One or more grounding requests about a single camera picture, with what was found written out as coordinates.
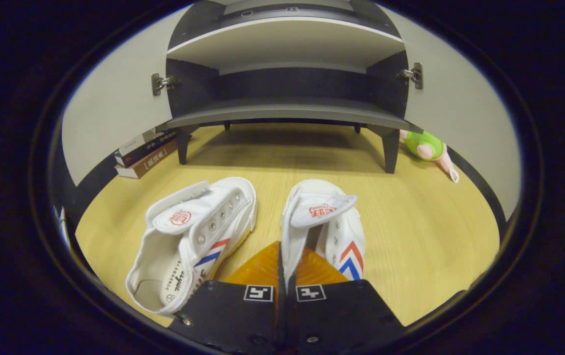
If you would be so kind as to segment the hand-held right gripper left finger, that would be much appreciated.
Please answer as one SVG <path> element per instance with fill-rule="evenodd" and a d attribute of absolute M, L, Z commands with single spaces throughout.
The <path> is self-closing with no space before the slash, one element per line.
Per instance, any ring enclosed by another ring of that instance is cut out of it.
<path fill-rule="evenodd" d="M 198 288 L 169 326 L 200 346 L 231 355 L 273 355 L 280 245 L 257 252 L 224 281 Z"/>

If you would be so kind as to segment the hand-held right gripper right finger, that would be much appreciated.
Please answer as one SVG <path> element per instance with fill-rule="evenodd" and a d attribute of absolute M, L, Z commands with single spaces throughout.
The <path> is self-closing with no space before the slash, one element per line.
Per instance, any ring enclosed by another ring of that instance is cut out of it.
<path fill-rule="evenodd" d="M 359 355 L 390 348 L 406 332 L 366 280 L 348 281 L 309 248 L 285 288 L 285 350 Z"/>

